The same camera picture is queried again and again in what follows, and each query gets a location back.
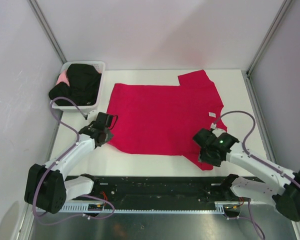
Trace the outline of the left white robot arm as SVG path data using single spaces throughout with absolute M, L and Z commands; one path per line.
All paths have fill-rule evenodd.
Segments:
M 90 200 L 100 196 L 101 188 L 89 174 L 72 180 L 67 177 L 79 161 L 112 138 L 118 117 L 99 112 L 94 120 L 75 131 L 74 142 L 60 155 L 43 165 L 34 164 L 28 171 L 24 201 L 45 212 L 56 214 L 64 204 L 85 195 Z

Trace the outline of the red t shirt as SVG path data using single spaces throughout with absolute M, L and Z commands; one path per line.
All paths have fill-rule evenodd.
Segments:
M 224 107 L 204 70 L 178 76 L 178 86 L 116 83 L 107 113 L 118 116 L 109 142 L 121 152 L 183 156 L 203 171 L 214 167 L 198 161 L 193 137 L 209 129 Z

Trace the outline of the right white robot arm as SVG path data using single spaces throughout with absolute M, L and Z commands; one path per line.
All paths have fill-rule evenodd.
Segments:
M 229 162 L 257 177 L 258 180 L 249 180 L 236 174 L 228 175 L 219 186 L 225 200 L 249 198 L 273 206 L 291 221 L 300 221 L 300 170 L 294 172 L 257 157 L 237 138 L 219 128 L 203 128 L 193 140 L 200 147 L 198 160 L 201 163 L 220 167 L 222 162 Z

